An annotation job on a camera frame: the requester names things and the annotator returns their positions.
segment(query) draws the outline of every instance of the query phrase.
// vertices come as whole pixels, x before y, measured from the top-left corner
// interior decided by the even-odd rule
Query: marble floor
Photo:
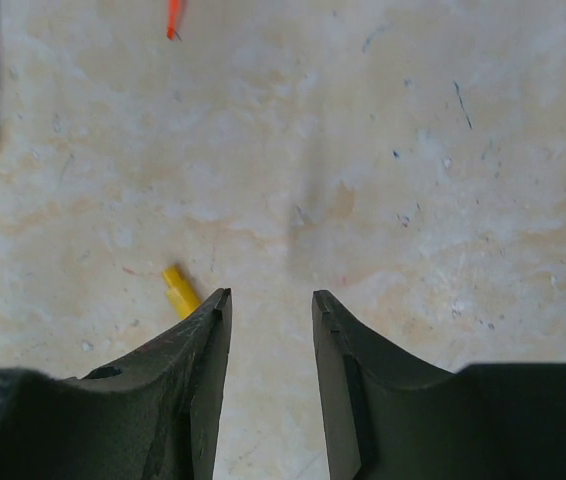
[[[566,0],[0,0],[0,365],[86,374],[231,287],[217,479],[326,479],[310,301],[566,360]]]

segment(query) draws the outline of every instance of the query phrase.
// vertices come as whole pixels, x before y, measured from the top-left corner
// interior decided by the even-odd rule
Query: yellow marker
[[[176,267],[164,270],[163,280],[168,286],[165,296],[181,317],[181,320],[186,319],[201,304],[196,293],[194,293],[194,289]]]

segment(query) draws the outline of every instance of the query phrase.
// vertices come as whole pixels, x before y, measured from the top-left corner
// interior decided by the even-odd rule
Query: scratch on floor
[[[321,456],[320,453],[317,453],[316,455],[314,455],[314,458],[312,460],[310,460],[309,462],[307,462],[305,464],[305,466],[301,469],[301,471],[296,475],[296,477],[294,477],[294,480],[299,480],[299,478],[301,478],[301,476],[307,472],[307,470],[312,466],[312,464],[314,462],[316,462],[316,460]]]
[[[461,97],[461,87],[459,87],[459,84],[454,82],[454,88],[456,89],[456,96],[459,99],[459,103],[461,104],[461,110],[463,110],[463,113],[465,114],[465,120],[467,120],[467,126],[470,127],[470,130],[472,130],[472,122],[470,121],[470,116],[467,114],[467,111],[465,110],[465,105],[463,105],[463,97]]]
[[[257,443],[256,445],[254,445],[251,449],[249,449],[248,451],[246,451],[245,453],[243,453],[242,455],[239,455],[238,458],[232,463],[232,465],[230,466],[230,468],[228,469],[227,473],[232,474],[232,472],[234,471],[234,469],[237,467],[237,465],[239,465],[243,460],[247,460],[247,458],[252,455],[257,448],[259,448],[261,446],[260,443]]]
[[[363,53],[367,52],[370,48],[370,44],[372,43],[372,40],[374,40],[374,37],[376,37],[381,33],[387,32],[391,26],[392,25],[388,23],[386,25],[379,25],[378,27],[376,27],[374,31],[365,38],[365,42],[363,42],[363,47],[361,47],[361,51]]]
[[[210,272],[214,272],[214,263],[216,263],[216,243],[219,240],[220,229],[216,229],[216,234],[214,235],[214,240],[212,242],[212,261],[210,262]]]

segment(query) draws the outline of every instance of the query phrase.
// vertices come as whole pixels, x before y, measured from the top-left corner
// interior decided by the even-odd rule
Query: orange pen
[[[167,0],[167,38],[174,40],[176,38],[181,40],[178,32],[176,31],[176,22],[179,16],[181,5],[179,0]]]

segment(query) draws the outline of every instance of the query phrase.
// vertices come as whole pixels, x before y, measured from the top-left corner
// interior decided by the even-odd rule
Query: floor
[[[566,360],[566,0],[0,0],[0,365],[232,287],[217,479],[326,479],[310,300],[448,369]]]

